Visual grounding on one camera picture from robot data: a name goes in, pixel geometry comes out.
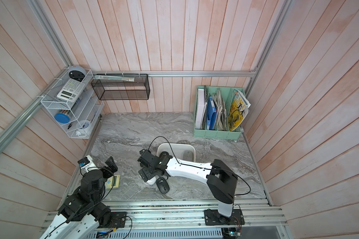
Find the white smooth mouse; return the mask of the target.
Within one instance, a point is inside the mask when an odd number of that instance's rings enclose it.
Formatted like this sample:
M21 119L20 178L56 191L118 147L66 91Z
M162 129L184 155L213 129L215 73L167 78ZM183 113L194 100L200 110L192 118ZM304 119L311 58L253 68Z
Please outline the white smooth mouse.
M157 177L153 177L145 182L146 185L154 185L157 181Z

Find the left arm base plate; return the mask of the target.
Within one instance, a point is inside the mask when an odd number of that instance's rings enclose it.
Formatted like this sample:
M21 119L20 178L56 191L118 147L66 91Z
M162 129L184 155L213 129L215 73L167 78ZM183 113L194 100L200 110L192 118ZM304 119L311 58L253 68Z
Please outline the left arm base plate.
M127 212L108 212L106 213L100 222L102 228L124 228L125 220L127 218Z

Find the grey mouse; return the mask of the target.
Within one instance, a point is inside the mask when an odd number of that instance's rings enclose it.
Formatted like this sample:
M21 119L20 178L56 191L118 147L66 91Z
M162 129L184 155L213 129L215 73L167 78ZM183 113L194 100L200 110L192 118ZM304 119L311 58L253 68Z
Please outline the grey mouse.
M182 159L185 161L193 161L193 152L186 150L183 152Z

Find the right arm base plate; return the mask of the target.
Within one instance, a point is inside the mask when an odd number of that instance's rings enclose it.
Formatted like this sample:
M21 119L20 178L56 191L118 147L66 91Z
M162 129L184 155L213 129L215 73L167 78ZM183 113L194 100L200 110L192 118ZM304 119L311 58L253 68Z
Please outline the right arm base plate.
M243 226L245 221L243 213L239 209L233 209L230 217L221 215L218 210L207 209L203 211L204 221L207 226Z

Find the white plastic storage box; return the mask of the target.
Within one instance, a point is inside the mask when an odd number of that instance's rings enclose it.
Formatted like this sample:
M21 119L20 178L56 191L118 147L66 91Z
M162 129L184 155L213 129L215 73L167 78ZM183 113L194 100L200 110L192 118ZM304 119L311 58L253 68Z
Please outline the white plastic storage box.
M193 161L195 162L195 148L192 145L189 144L179 144L179 143L163 143L161 144L157 149L157 156L160 156L162 152L167 152L169 155L174 156L176 155L177 159L182 159L183 152L186 150L190 150L193 152Z

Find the black ribbed mouse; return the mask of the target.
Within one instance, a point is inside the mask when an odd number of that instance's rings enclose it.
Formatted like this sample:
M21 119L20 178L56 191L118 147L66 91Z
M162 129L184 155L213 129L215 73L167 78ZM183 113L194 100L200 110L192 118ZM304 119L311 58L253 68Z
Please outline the black ribbed mouse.
M162 194L167 194L170 190L169 184L166 179L160 177L156 181L156 185Z

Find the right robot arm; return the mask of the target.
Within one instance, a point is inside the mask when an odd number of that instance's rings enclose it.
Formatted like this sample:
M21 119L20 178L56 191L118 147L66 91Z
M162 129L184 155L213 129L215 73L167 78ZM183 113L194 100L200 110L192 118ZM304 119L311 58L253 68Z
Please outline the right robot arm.
M145 184L156 184L161 193L166 194L169 191L166 182L169 177L198 181L207 185L218 201L219 215L225 218L232 216L238 176L221 160L196 163L178 159L167 152L156 156L149 150L142 149L138 162L142 167L139 174Z

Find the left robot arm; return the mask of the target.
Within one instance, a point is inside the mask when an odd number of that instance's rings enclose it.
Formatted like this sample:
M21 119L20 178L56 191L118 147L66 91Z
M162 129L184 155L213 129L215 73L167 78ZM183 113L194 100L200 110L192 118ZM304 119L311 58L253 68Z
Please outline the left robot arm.
M126 214L112 213L102 202L105 183L118 171L113 157L103 167L96 166L90 155L78 160L78 165L83 173L81 185L65 199L42 239L83 239L98 227L110 231L125 227Z

